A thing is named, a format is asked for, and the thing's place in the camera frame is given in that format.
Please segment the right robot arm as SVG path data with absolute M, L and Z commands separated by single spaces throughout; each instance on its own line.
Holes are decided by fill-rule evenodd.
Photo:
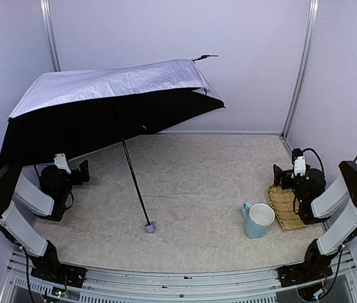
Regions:
M 292 190 L 299 203 L 297 215 L 305 225 L 336 220 L 308 246 L 303 262 L 278 268 L 282 287 L 318 280 L 332 275 L 331 262 L 343 246 L 357 236 L 357 163 L 342 161 L 341 175 L 326 184 L 324 173 L 309 166 L 297 172 L 274 169 L 274 185 Z

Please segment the lavender folding umbrella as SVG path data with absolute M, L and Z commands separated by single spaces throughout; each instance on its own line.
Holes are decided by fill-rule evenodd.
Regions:
M 69 165 L 224 106 L 189 59 L 45 73 L 10 113 L 0 161 L 44 169 L 54 165 L 55 154 L 64 153 Z

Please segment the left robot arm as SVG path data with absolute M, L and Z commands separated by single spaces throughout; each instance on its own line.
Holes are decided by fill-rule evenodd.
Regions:
M 66 201 L 73 197 L 73 185 L 66 171 L 55 165 L 44 168 L 39 178 L 40 187 L 36 187 L 22 169 L 18 163 L 0 162 L 0 231 L 25 252 L 27 262 L 33 265 L 28 275 L 65 287 L 81 288 L 86 268 L 60 262 L 55 245 L 26 221 L 16 205 L 21 203 L 39 218 L 59 222 L 69 209 Z

